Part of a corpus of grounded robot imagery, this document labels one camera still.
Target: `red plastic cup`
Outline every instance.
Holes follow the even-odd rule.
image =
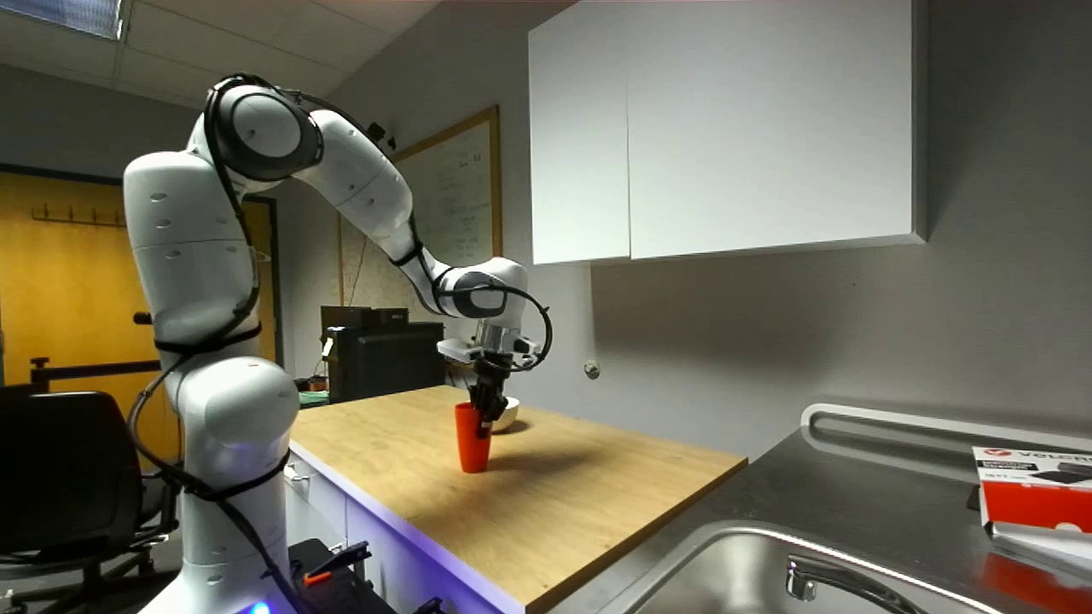
[[[454,407],[454,440],[457,440],[457,464],[469,473],[481,473],[489,467],[492,431],[481,422],[481,409],[474,402]]]

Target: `stainless steel sink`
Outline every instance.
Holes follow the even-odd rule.
[[[995,614],[849,551],[716,523],[683,538],[655,569],[617,593],[609,614]]]

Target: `butcher block counter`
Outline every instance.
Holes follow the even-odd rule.
[[[745,467],[734,455],[523,407],[513,434],[492,436],[489,472],[464,473],[464,398],[437,384],[306,409],[291,450],[495,610],[548,610]]]

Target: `black chair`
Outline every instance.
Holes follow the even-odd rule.
[[[31,601],[50,601],[49,610],[96,610],[115,591],[168,582],[170,574],[153,569],[149,548],[178,524],[174,486],[139,473],[112,394],[2,398],[0,485],[0,577],[81,574],[72,586],[12,591],[14,610]]]

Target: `white robotic arm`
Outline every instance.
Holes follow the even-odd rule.
[[[548,316],[525,294],[523,269],[513,258],[447,266],[431,256],[404,173],[345,112],[250,75],[219,83],[188,148],[137,156],[123,177],[159,381],[186,434],[186,472],[170,472],[188,486],[186,567],[147,610],[302,610],[287,582],[280,496],[297,394],[282,367],[257,357],[258,297],[238,220],[242,193],[282,179],[310,183],[381,247],[427,311],[481,322],[471,398],[484,419],[504,409],[504,377],[548,350]],[[523,336],[525,301],[546,323],[540,347]]]

